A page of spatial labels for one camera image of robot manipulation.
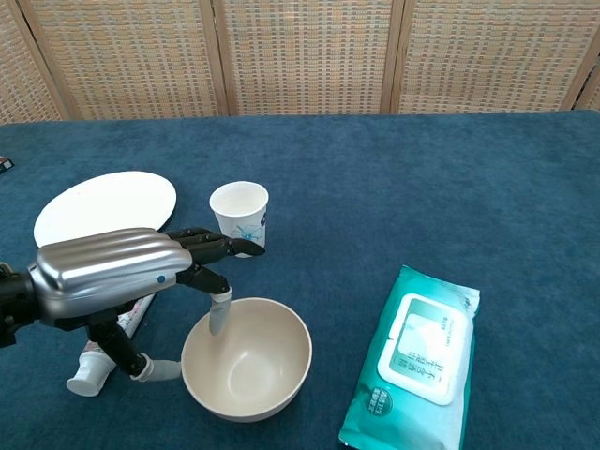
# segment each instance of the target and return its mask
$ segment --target paper cup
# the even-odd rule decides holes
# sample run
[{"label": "paper cup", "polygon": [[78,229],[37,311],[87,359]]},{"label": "paper cup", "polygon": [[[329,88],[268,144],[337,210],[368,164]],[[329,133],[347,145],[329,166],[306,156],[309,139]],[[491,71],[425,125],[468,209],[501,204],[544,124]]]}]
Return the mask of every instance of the paper cup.
[{"label": "paper cup", "polygon": [[[249,181],[235,181],[223,185],[210,196],[210,207],[217,217],[221,232],[230,237],[241,237],[264,247],[267,190]],[[246,258],[249,255],[240,253]]]}]

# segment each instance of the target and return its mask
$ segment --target teal wet wipes package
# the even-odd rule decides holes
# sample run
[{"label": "teal wet wipes package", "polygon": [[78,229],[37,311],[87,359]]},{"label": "teal wet wipes package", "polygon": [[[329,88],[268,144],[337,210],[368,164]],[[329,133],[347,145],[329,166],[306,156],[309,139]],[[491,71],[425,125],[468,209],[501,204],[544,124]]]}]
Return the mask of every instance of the teal wet wipes package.
[{"label": "teal wet wipes package", "polygon": [[479,291],[403,266],[339,439],[361,450],[462,446]]}]

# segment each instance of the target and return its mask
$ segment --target tube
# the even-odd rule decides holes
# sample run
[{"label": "tube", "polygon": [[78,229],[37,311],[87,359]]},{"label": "tube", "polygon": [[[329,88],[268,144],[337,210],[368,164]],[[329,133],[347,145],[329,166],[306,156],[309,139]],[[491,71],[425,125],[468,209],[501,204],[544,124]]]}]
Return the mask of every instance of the tube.
[{"label": "tube", "polygon": [[[146,295],[136,302],[133,309],[121,314],[118,324],[131,338],[142,321],[154,294]],[[67,389],[83,397],[95,397],[100,393],[109,374],[116,368],[116,363],[104,352],[96,342],[87,341],[79,357],[79,370],[73,378],[67,380]]]}]

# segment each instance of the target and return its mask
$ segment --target robotic hand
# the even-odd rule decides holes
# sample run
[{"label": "robotic hand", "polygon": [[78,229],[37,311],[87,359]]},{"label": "robotic hand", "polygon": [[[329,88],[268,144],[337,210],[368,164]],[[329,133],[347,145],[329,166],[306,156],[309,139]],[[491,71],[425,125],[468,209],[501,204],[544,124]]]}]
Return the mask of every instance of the robotic hand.
[{"label": "robotic hand", "polygon": [[17,329],[35,320],[66,331],[85,326],[90,340],[133,380],[159,379],[152,376],[155,362],[136,350],[117,324],[118,315],[148,294],[186,284],[211,294],[215,334],[231,288],[205,265],[238,253],[258,256],[264,248],[204,228],[165,233],[134,228],[42,247],[22,273],[0,262],[0,347],[16,343]]}]

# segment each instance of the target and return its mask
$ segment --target beige bowl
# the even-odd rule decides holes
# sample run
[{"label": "beige bowl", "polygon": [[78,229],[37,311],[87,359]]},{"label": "beige bowl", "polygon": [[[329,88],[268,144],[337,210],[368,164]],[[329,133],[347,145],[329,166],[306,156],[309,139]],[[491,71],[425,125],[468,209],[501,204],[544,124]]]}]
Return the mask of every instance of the beige bowl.
[{"label": "beige bowl", "polygon": [[300,390],[312,359],[307,326],[266,298],[232,302],[218,336],[206,314],[187,336],[181,371],[189,393],[212,413],[255,422],[281,411]]}]

